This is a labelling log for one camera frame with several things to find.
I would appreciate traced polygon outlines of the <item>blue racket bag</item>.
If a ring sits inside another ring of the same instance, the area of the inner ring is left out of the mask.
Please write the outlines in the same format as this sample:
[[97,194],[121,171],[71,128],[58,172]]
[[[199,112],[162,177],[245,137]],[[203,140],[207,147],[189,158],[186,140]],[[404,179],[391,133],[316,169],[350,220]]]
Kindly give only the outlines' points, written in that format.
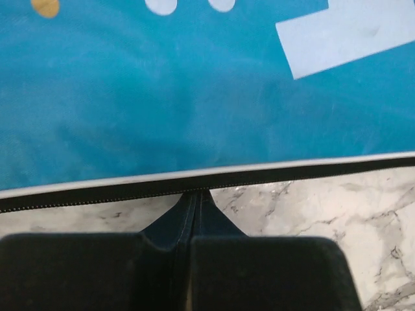
[[413,164],[413,1],[1,2],[4,213]]

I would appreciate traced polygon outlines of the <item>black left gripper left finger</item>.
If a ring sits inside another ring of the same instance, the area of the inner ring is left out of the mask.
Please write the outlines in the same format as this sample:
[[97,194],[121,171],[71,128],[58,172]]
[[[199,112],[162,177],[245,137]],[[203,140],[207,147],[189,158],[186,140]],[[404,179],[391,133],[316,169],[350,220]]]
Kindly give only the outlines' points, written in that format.
[[2,310],[185,310],[196,194],[133,233],[1,239]]

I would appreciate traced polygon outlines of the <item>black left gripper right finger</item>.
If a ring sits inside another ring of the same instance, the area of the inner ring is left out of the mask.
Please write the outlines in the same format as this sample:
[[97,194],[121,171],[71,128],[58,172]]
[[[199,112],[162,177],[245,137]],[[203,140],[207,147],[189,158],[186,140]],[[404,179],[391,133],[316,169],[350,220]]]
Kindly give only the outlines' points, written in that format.
[[346,257],[319,236],[244,234],[198,194],[191,242],[193,310],[360,310]]

